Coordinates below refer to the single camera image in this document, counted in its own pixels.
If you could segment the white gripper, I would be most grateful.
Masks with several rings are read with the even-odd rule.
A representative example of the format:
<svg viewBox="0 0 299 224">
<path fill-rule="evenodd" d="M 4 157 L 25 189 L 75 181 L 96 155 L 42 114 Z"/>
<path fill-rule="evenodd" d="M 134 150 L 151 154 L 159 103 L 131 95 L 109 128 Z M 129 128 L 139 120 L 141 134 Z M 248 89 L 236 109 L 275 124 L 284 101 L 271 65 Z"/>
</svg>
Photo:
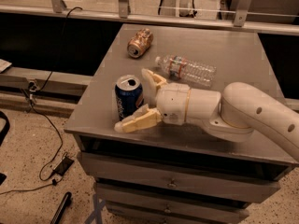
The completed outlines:
<svg viewBox="0 0 299 224">
<path fill-rule="evenodd" d="M 221 94 L 218 91 L 193 89 L 178 83 L 168 84 L 164 77 L 146 68 L 141 69 L 141 74 L 149 83 L 149 103 L 156 104 L 157 108 L 142 105 L 131 116 L 115 124 L 116 132 L 132 133 L 148 129 L 162 119 L 174 125 L 205 125 L 219 115 Z"/>
</svg>

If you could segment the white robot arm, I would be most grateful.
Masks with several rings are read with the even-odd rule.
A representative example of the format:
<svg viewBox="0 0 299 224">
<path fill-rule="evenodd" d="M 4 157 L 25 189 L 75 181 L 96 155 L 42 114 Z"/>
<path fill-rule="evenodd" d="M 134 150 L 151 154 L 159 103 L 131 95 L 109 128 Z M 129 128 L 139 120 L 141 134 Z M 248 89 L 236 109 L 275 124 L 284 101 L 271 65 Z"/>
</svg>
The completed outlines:
<svg viewBox="0 0 299 224">
<path fill-rule="evenodd" d="M 117 132 L 144 130 L 162 121 L 195 125 L 220 139 L 244 142 L 258 131 L 299 161 L 299 114 L 259 89 L 234 82 L 222 92 L 207 91 L 169 83 L 149 69 L 142 76 L 155 91 L 156 106 L 142 105 L 115 124 Z"/>
</svg>

